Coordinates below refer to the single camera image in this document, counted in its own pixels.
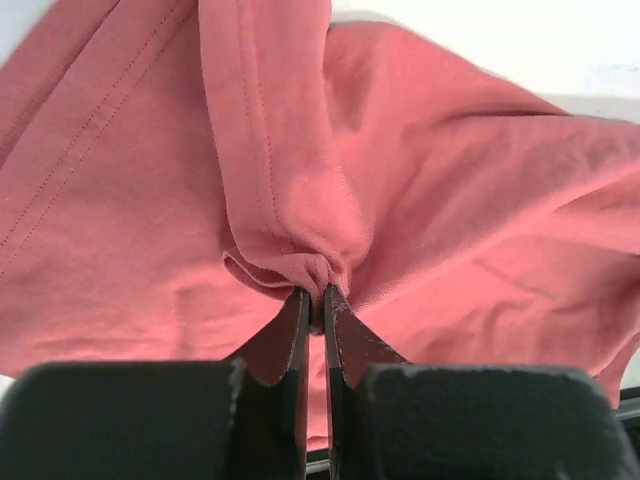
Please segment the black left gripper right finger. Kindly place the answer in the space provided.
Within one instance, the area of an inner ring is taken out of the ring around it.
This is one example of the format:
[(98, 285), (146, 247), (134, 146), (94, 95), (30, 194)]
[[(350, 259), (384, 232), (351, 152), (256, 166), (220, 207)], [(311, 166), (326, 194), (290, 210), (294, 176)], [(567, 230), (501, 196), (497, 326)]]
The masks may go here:
[(419, 365), (324, 296), (334, 479), (635, 479), (604, 392), (560, 366)]

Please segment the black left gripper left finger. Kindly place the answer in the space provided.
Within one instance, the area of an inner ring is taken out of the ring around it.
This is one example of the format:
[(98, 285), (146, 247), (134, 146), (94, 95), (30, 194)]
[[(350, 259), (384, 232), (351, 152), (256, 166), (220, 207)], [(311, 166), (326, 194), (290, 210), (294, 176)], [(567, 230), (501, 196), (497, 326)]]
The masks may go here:
[(218, 361), (48, 363), (1, 403), (5, 479), (301, 479), (310, 298)]

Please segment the pink t shirt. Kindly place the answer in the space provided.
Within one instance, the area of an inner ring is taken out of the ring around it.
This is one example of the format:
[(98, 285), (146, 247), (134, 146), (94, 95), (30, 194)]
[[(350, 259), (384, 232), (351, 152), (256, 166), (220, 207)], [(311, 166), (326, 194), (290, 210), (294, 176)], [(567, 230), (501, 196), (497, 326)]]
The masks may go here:
[(217, 360), (327, 286), (420, 364), (639, 346), (639, 128), (327, 1), (59, 1), (1, 69), (1, 372)]

